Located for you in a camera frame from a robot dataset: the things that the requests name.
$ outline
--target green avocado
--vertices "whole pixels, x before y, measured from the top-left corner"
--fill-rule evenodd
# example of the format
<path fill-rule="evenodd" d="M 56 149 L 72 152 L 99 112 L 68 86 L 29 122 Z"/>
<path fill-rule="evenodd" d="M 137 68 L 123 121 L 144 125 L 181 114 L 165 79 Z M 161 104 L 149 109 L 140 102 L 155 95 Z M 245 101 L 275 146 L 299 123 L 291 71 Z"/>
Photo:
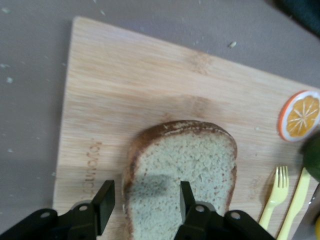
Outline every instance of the green avocado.
<path fill-rule="evenodd" d="M 302 152 L 305 169 L 320 182 L 320 134 L 309 139 L 305 143 Z"/>

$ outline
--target dark fabric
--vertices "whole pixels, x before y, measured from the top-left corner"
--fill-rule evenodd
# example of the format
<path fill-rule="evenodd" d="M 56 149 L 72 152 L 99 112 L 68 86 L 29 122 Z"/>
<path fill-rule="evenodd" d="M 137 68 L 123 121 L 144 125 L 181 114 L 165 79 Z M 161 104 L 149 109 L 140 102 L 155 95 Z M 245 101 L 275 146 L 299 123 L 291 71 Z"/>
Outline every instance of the dark fabric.
<path fill-rule="evenodd" d="M 292 15 L 320 37 L 320 0 L 274 0 L 279 8 Z"/>

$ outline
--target orange slice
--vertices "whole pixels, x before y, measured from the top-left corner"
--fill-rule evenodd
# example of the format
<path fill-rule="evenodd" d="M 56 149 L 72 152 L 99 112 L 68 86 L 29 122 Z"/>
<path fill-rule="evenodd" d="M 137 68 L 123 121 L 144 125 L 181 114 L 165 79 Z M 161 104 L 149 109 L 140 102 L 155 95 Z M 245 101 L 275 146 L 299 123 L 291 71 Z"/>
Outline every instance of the orange slice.
<path fill-rule="evenodd" d="M 283 106 L 278 122 L 280 136 L 295 142 L 307 137 L 320 121 L 320 94 L 301 91 Z"/>

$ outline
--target gray table surface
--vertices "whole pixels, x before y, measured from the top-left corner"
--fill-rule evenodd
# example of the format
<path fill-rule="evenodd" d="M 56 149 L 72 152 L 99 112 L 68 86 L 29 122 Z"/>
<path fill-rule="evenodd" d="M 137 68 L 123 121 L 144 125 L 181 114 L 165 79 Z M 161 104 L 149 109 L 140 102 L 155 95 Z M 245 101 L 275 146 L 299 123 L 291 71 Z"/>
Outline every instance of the gray table surface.
<path fill-rule="evenodd" d="M 0 0 L 0 233 L 52 206 L 75 16 L 320 88 L 320 39 L 271 0 Z"/>

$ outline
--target wood grain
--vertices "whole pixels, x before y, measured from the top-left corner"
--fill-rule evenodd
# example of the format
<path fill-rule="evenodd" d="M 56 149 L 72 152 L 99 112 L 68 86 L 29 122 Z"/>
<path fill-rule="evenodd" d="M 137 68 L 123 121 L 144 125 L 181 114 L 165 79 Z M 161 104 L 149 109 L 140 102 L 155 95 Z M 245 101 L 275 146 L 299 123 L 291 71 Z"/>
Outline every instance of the wood grain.
<path fill-rule="evenodd" d="M 92 199 L 105 180 L 115 180 L 116 205 L 101 239 L 122 240 L 121 175 L 131 142 L 159 123 L 200 120 L 219 125 L 237 142 L 231 210 L 258 221 L 275 167 L 288 166 L 290 196 L 275 209 L 269 225 L 276 236 L 302 168 L 302 142 L 279 137 L 278 114 L 291 95 L 305 89 L 315 88 L 78 17 L 72 29 L 53 207 L 63 214 L 74 203 Z M 312 179 L 290 238 L 316 185 Z"/>

